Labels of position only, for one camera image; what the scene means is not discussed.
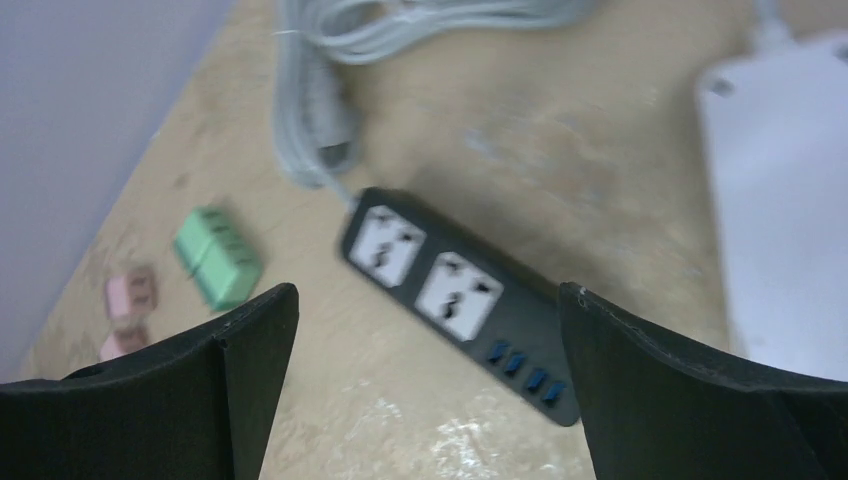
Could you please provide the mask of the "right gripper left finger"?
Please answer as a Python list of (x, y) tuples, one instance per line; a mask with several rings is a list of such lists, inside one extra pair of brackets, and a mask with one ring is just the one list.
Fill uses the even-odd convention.
[(298, 320), (298, 291), (283, 283), (62, 379), (4, 384), (2, 477), (257, 478)]

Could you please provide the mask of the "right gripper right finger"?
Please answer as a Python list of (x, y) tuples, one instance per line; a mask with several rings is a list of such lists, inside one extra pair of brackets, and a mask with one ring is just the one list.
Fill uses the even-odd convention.
[(558, 292), (562, 340), (599, 479), (843, 479), (847, 386), (758, 364)]

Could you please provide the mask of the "pink charger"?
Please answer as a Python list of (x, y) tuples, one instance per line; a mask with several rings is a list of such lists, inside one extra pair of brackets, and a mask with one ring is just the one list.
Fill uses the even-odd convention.
[(101, 362), (139, 351), (150, 344), (146, 326), (138, 325), (113, 330), (106, 338), (99, 352)]

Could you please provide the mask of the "pink usb charger plug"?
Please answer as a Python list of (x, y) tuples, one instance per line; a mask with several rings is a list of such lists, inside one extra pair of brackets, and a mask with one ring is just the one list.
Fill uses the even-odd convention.
[(136, 320), (158, 304), (154, 271), (141, 266), (109, 278), (104, 285), (106, 312), (111, 320)]

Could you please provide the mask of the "green charger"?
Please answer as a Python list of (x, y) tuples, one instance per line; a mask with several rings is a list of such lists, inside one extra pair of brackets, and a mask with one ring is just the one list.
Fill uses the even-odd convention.
[(194, 278), (205, 303), (212, 311), (235, 308), (246, 302), (262, 274), (254, 249), (243, 241), (213, 241), (206, 250)]

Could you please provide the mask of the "black power strip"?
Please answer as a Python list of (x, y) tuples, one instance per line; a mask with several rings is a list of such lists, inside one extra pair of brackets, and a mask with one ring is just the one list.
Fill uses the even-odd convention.
[(549, 420), (579, 421), (552, 282), (422, 199), (381, 187), (359, 193), (339, 254)]

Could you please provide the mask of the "white power strip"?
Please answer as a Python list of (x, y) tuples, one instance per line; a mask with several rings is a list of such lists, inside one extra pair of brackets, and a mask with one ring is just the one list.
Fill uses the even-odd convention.
[(695, 99), (732, 350), (847, 377), (847, 34), (714, 65)]

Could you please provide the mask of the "green usb charger plug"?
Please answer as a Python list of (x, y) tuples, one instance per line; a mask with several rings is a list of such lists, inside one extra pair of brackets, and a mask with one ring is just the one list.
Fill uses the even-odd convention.
[(230, 230), (230, 221), (222, 209), (202, 206), (193, 209), (185, 218), (172, 242), (183, 269), (193, 276), (208, 248), (217, 237)]

